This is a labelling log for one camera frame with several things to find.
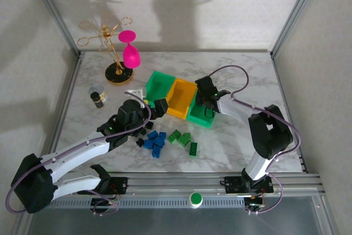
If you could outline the pink wine glass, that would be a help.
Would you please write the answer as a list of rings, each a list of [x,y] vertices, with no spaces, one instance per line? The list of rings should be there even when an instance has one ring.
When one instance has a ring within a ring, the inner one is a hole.
[[[136,33],[132,30],[124,30],[119,35],[120,42],[125,43],[123,61],[127,68],[134,69],[141,64],[139,51],[131,43],[136,39]]]

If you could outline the silver tin can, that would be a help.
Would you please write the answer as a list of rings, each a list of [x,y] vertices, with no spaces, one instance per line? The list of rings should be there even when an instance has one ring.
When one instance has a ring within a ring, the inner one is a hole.
[[[93,92],[97,92],[100,95],[100,98],[102,102],[105,102],[107,99],[106,92],[104,90],[104,87],[100,84],[95,84],[89,88],[89,95],[91,95]]]

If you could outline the green plastic storage bin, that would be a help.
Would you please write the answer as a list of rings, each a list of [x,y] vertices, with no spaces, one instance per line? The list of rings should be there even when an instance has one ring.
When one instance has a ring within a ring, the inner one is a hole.
[[[210,128],[216,113],[203,105],[198,105],[196,102],[198,92],[196,92],[192,103],[189,107],[186,120],[197,125],[203,126],[205,128]]]
[[[163,99],[167,96],[174,83],[175,77],[154,71],[146,83],[146,97],[148,102]]]

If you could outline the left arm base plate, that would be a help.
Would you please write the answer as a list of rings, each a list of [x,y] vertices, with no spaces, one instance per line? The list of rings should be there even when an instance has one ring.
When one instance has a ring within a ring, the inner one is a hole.
[[[127,177],[112,177],[100,179],[99,177],[90,177],[84,181],[83,189],[77,191],[78,194],[91,194],[91,190],[103,195],[123,195],[128,187]]]

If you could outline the aluminum extrusion rail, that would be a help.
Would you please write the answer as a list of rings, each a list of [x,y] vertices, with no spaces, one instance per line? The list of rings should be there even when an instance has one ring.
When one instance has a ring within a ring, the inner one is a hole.
[[[111,173],[111,177],[126,177],[128,195],[139,193],[157,193],[191,190],[204,190],[209,194],[224,194],[224,186],[220,184],[225,177],[241,177],[235,172],[196,172],[196,173],[139,173],[120,172]],[[275,173],[285,191],[316,190],[324,193],[325,189],[318,174],[309,173]]]

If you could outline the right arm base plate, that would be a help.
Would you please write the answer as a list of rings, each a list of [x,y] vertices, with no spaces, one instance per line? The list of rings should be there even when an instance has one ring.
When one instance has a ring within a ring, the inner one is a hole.
[[[220,181],[220,185],[224,186],[226,194],[274,193],[272,179],[269,176],[255,181],[243,176],[227,176]]]

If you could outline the green push button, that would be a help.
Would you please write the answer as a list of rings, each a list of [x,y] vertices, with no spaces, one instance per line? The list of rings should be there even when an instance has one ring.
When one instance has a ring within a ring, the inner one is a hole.
[[[189,196],[189,205],[193,209],[199,208],[203,203],[203,197],[198,192],[193,192]]]

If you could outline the small black bottle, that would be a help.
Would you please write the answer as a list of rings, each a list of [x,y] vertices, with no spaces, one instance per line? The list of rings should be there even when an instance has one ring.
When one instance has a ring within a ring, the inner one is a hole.
[[[97,108],[102,108],[104,106],[103,101],[98,92],[92,92],[90,98]]]

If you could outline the aluminum frame post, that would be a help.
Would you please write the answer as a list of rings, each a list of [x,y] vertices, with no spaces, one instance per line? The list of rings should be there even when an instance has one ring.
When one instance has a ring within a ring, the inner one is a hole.
[[[74,39],[69,32],[69,29],[67,25],[65,24],[64,20],[62,19],[62,16],[59,13],[59,10],[57,6],[55,5],[53,0],[41,0],[45,7],[47,8],[52,20],[55,22],[57,25],[60,33],[64,37],[65,41],[67,42],[69,48],[72,50],[72,52],[75,54],[77,58],[81,55],[80,50],[78,49],[77,45],[74,42]]]
[[[275,43],[270,51],[270,55],[271,55],[272,60],[274,60],[275,57],[278,56],[280,50],[282,49],[282,47],[285,44],[287,38],[289,37],[291,31],[293,30],[296,22],[298,21],[299,16],[303,12],[308,1],[309,0],[296,0],[277,40],[275,41]]]

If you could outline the yellow plastic storage bin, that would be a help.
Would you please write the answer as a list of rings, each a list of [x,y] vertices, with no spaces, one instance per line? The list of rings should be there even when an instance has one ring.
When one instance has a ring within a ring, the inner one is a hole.
[[[168,102],[167,113],[181,119],[186,119],[196,90],[195,83],[176,78],[166,97]]]

